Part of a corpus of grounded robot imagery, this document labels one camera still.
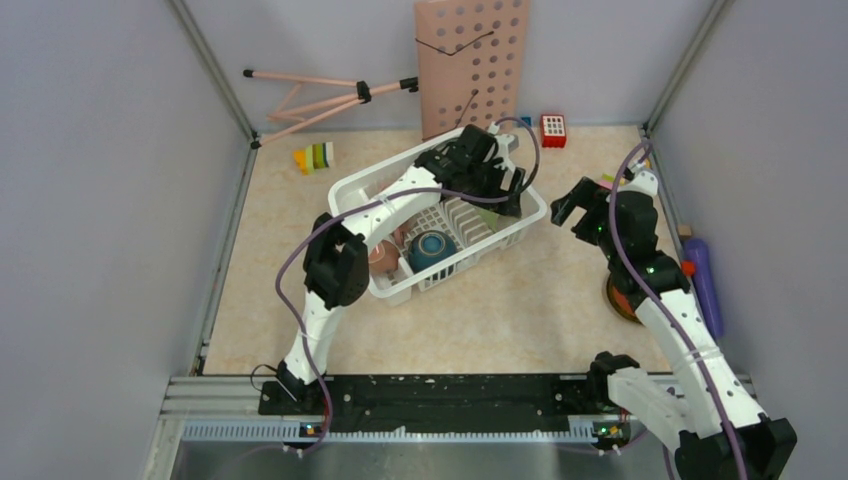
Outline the white plastic dish rack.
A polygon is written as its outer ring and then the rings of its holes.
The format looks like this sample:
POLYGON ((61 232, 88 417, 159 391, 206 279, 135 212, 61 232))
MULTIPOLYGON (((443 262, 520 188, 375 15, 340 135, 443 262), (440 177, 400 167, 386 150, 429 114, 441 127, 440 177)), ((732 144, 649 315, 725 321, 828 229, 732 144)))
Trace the white plastic dish rack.
MULTIPOLYGON (((459 128, 454 129, 338 180, 327 195, 331 213, 336 215, 371 202, 385 188, 403 177, 422 152, 443 146, 458 137, 460 132, 459 128)), ((388 305, 397 306, 409 300, 414 289, 426 291, 447 282, 474 267, 487 254, 517 244, 526 236, 529 227, 541 220, 548 210, 545 201, 533 187, 525 190, 520 200, 523 216, 520 219, 501 216, 497 231, 491 231, 483 223, 477 213, 478 207, 459 198, 449 198, 419 210, 410 217, 412 229, 405 246, 399 248, 401 258, 398 270, 389 275, 372 275, 368 291, 388 305), (407 261, 409 243, 427 230, 447 233, 458 248, 455 255, 440 264, 440 270, 430 275, 414 273, 407 261)))

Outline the orange saucer plate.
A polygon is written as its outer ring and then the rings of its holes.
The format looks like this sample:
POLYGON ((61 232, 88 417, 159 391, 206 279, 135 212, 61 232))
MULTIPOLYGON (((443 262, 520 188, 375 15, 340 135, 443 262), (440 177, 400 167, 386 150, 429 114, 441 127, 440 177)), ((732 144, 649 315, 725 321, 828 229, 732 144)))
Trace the orange saucer plate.
POLYGON ((612 307, 612 309, 616 312, 618 316, 627 321, 640 324, 640 320, 635 315, 626 296, 619 292, 614 286, 611 276, 608 276, 605 281, 604 291, 605 297, 609 305, 612 307))

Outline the dark bowl beige inside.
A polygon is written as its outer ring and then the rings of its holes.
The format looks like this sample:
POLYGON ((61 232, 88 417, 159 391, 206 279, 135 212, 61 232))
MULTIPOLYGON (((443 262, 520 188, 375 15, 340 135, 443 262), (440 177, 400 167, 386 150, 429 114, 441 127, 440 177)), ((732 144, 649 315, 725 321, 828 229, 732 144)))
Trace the dark bowl beige inside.
POLYGON ((414 273, 420 273, 457 252, 456 243, 447 233, 427 230, 415 236, 409 243, 407 261, 414 273))

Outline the pink mug white inside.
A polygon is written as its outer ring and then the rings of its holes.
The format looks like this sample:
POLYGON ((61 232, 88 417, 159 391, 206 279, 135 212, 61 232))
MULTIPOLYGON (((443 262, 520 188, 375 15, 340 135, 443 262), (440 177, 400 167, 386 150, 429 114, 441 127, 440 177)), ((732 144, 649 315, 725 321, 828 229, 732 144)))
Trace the pink mug white inside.
POLYGON ((372 275, 389 275, 399 268, 400 251, 388 240, 382 240, 369 254, 369 271, 372 275))

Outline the cream cup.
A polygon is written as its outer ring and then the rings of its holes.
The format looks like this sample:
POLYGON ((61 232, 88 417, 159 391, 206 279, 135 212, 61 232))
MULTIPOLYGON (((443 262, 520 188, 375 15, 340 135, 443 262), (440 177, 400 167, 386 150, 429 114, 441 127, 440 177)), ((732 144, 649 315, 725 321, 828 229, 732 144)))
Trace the cream cup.
POLYGON ((500 216, 497 213, 486 210, 486 209, 482 209, 482 208, 478 208, 477 213, 478 213, 479 217, 481 218, 481 220, 483 221, 483 223, 491 231, 497 231, 499 229, 500 216))

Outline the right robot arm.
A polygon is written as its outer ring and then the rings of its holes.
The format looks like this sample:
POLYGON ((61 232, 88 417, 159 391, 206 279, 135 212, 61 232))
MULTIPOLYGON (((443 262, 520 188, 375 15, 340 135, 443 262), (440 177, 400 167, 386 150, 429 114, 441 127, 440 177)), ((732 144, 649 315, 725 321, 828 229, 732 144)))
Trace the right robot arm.
POLYGON ((560 226, 577 208, 575 236, 600 248, 614 289, 651 333, 683 390, 676 397, 626 355, 598 354, 586 397, 600 412, 634 414, 672 456, 682 479, 777 479, 797 444, 727 363, 676 259, 658 249, 656 180, 616 192, 582 178, 551 204, 560 226))

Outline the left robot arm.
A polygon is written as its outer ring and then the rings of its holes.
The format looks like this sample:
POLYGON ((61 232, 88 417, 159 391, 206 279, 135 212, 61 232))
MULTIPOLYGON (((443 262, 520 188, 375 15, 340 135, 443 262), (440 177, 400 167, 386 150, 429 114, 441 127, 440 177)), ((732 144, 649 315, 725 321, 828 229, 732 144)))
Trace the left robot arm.
POLYGON ((365 204, 342 213, 325 212, 315 220, 309 236, 279 271, 284 274, 298 256, 304 258, 305 303, 292 312, 298 335, 276 374, 283 401, 292 410, 308 413, 319 404, 335 331, 346 308, 369 285, 369 254, 390 233, 446 198, 521 217, 520 200, 538 174, 541 152, 534 152, 530 171, 511 165, 509 152, 509 141, 497 123, 487 129, 454 129, 365 169, 369 175, 383 167, 403 168, 365 204))

